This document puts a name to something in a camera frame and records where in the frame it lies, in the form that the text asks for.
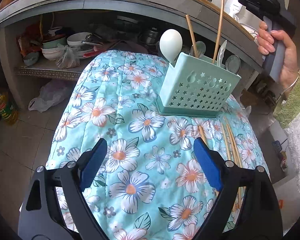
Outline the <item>green sleeved right forearm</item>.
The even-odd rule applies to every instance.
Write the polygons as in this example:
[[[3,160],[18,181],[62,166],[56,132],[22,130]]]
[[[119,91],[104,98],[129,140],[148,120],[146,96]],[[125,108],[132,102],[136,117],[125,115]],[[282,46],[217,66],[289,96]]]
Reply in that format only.
[[[300,74],[289,96],[277,104],[274,117],[283,129],[300,127]]]

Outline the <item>person's right hand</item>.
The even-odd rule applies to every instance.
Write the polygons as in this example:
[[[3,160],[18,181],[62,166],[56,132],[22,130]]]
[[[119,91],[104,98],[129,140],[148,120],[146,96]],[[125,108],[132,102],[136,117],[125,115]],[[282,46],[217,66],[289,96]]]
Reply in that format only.
[[[296,79],[299,77],[296,46],[284,30],[272,30],[268,33],[267,29],[267,24],[261,21],[259,23],[257,38],[258,50],[262,55],[266,56],[275,51],[273,46],[275,40],[283,42],[286,50],[280,74],[280,84],[283,91],[289,94],[296,84]]]

